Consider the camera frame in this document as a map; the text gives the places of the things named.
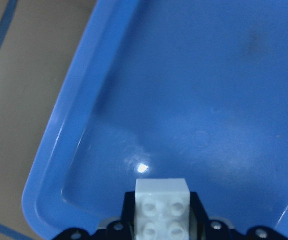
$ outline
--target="lego stud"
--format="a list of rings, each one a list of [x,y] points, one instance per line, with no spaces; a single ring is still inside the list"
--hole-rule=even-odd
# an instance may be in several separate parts
[[[154,240],[157,236],[156,226],[153,222],[148,222],[143,227],[143,239]]]
[[[152,198],[146,198],[142,203],[142,212],[146,217],[154,217],[157,214],[156,202]]]
[[[172,240],[187,240],[185,230],[182,225],[178,222],[173,222],[169,228],[168,232]]]
[[[185,207],[184,203],[181,199],[176,198],[170,201],[170,213],[174,217],[180,217],[184,214],[185,212]]]
[[[124,226],[122,223],[118,222],[117,224],[114,225],[113,228],[115,231],[121,231],[121,230],[123,230]]]

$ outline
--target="metal screw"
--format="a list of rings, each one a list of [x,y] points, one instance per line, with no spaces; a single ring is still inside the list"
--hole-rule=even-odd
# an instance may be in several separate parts
[[[121,230],[123,230],[123,228],[124,228],[124,226],[123,226],[123,224],[122,223],[116,223],[115,225],[114,225],[114,230],[115,231],[121,231]]]
[[[267,231],[265,231],[264,229],[261,229],[261,228],[259,228],[259,229],[257,229],[256,231],[255,231],[255,234],[260,238],[260,239],[267,239],[268,238],[268,232]]]
[[[222,224],[218,221],[212,221],[210,226],[215,230],[221,230],[222,229]]]

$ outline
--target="dark stain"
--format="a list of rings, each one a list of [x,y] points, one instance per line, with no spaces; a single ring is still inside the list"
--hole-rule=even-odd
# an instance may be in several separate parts
[[[242,48],[244,58],[255,58],[267,53],[267,46],[264,34],[258,29],[251,29],[248,34],[247,42]]]
[[[198,91],[198,90],[200,90],[200,86],[199,86],[197,83],[196,83],[196,84],[193,84],[192,89],[193,89],[194,91]]]

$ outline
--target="plastic surface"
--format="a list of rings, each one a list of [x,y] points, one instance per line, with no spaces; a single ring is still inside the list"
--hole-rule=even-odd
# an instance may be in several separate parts
[[[136,240],[188,240],[190,201],[185,179],[138,179]]]
[[[23,194],[50,239],[185,178],[210,216],[288,237],[288,0],[99,1]]]

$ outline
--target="floor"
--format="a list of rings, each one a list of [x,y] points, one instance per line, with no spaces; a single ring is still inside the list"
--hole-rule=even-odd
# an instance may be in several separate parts
[[[0,0],[0,21],[8,0]],[[0,240],[39,240],[23,189],[95,0],[18,0],[0,49]]]

